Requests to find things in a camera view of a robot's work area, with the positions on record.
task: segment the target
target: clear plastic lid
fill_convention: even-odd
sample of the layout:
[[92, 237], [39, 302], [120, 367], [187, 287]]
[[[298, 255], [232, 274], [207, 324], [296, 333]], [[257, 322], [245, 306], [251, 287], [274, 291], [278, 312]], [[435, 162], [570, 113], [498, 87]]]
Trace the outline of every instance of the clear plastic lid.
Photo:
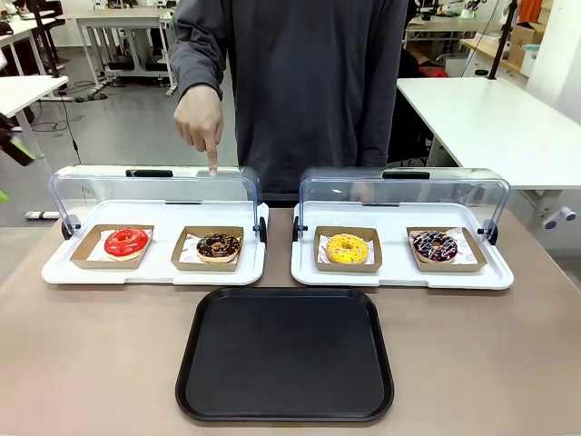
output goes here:
[[250, 168], [75, 165], [53, 174], [49, 191], [69, 235], [104, 203], [239, 203], [252, 210], [258, 232], [258, 177]]
[[498, 174], [469, 168], [311, 169], [300, 184], [299, 231], [307, 231], [307, 203], [363, 203], [397, 207], [410, 203], [450, 203], [469, 209], [478, 233], [496, 238], [498, 218], [510, 187]]

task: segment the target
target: black tray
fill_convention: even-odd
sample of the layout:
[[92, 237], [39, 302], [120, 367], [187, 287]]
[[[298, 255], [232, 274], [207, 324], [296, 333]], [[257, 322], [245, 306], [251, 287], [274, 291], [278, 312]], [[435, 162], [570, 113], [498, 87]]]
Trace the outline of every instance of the black tray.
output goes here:
[[393, 394], [373, 302], [332, 288], [209, 293], [175, 386], [200, 421], [373, 421]]

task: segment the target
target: yellow frosted donut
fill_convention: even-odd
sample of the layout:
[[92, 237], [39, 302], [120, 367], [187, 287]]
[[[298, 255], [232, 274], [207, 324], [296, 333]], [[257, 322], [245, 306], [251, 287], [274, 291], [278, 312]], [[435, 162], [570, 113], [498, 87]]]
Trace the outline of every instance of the yellow frosted donut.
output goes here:
[[369, 254], [369, 247], [354, 234], [336, 234], [327, 242], [327, 257], [333, 263], [358, 265], [364, 263]]

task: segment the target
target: black pole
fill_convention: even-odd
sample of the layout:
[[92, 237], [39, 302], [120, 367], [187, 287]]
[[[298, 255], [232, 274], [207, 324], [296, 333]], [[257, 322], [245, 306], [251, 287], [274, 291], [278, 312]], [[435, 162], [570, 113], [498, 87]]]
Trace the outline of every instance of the black pole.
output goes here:
[[508, 16], [505, 25], [502, 26], [502, 35], [498, 41], [497, 54], [494, 56], [494, 62], [492, 63], [492, 68], [490, 69], [490, 74], [488, 75], [488, 80], [495, 80], [497, 75], [497, 69], [500, 65], [500, 59], [502, 59], [502, 51], [505, 49], [505, 44], [508, 39], [508, 32], [510, 32], [510, 27], [512, 25], [512, 19], [515, 16], [515, 11], [517, 10], [517, 0], [511, 0], [508, 6]]
[[53, 77], [57, 79], [59, 77], [58, 70], [56, 69], [56, 62], [54, 61], [53, 54], [51, 53], [50, 45], [48, 44], [48, 38], [46, 37], [46, 33], [44, 32], [43, 26], [43, 19], [40, 16], [40, 12], [38, 11], [38, 1], [37, 0], [28, 0], [26, 5], [34, 14], [34, 19], [36, 20], [36, 26], [38, 27], [38, 31], [40, 33], [40, 39], [43, 42], [44, 51], [46, 52], [46, 58], [48, 60], [48, 66], [51, 68], [51, 72]]

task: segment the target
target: dark donut with icing drizzle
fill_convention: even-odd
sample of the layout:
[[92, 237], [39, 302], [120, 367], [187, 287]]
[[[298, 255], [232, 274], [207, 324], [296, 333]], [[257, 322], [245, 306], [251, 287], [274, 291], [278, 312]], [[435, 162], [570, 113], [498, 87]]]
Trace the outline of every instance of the dark donut with icing drizzle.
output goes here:
[[414, 236], [416, 252], [426, 258], [426, 262], [451, 262], [458, 254], [458, 244], [451, 236], [435, 230], [428, 230]]
[[196, 248], [205, 262], [211, 262], [212, 259], [233, 258], [240, 250], [240, 246], [240, 240], [231, 234], [210, 233], [201, 238]]

